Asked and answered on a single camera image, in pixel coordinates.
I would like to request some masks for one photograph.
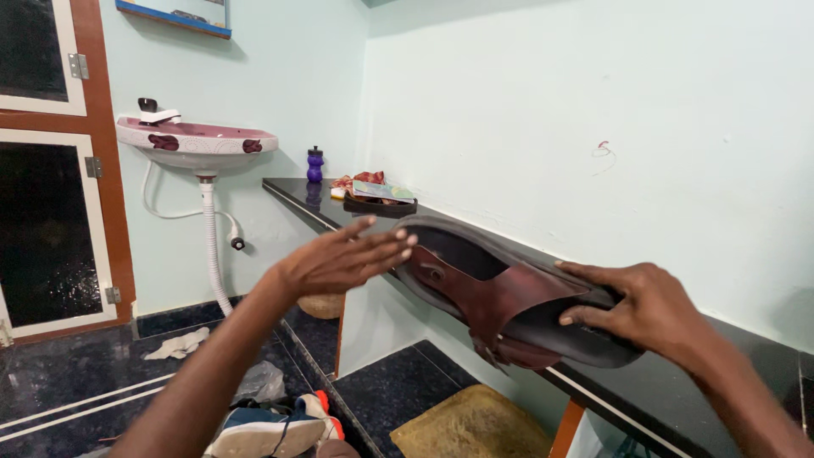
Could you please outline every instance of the faucet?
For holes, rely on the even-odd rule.
[[[155,99],[141,98],[138,106],[142,109],[142,120],[138,124],[142,126],[157,126],[167,121],[174,124],[181,122],[181,113],[178,110],[158,111],[158,102]]]

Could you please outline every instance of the basin drain pipe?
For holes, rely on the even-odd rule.
[[[215,200],[213,193],[215,185],[212,178],[198,177],[200,181],[201,194],[203,195],[203,220],[206,225],[206,254],[209,267],[209,283],[212,291],[215,292],[217,303],[221,306],[224,316],[232,313],[232,304],[223,289],[223,279],[221,278],[221,267],[217,261],[217,228],[215,226]]]

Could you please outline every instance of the pink wash basin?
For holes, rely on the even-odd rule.
[[[135,117],[121,117],[116,138],[133,145],[153,161],[217,172],[255,160],[262,152],[275,151],[278,138],[264,130],[165,122],[142,126]]]

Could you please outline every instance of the white pipe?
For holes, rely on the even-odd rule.
[[[215,201],[212,193],[215,185],[212,183],[201,183],[201,194],[203,194],[203,220],[206,223],[206,253],[209,264],[209,283],[218,305],[221,306],[224,316],[232,313],[232,304],[226,291],[223,289],[223,279],[221,278],[221,268],[217,262],[217,228],[215,227]]]
[[[147,203],[147,181],[150,179],[150,171],[152,170],[152,166],[153,166],[153,161],[152,160],[148,161],[147,162],[147,171],[144,172],[144,179],[142,180],[142,204],[144,205],[144,208],[147,209],[148,212],[150,212],[150,214],[155,215],[155,216],[157,216],[159,218],[163,218],[163,219],[179,219],[179,218],[186,218],[186,217],[189,217],[189,216],[195,216],[196,214],[202,214],[203,213],[202,211],[191,211],[191,212],[187,212],[187,213],[184,213],[184,214],[168,215],[168,214],[160,214],[160,213],[158,213],[157,210],[154,210],[152,207],[150,207],[150,205]],[[218,212],[218,211],[216,211],[215,213],[222,214],[222,215],[226,216],[229,219],[229,221],[232,223],[232,230],[229,233],[229,241],[231,241],[233,238],[237,237],[239,235],[238,222],[235,221],[234,218],[232,218],[232,215],[230,215],[230,214],[228,214],[226,212]]]

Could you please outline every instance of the yellow doormat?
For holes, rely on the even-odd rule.
[[[486,385],[458,392],[390,439],[405,458],[538,458],[551,450],[534,417]]]

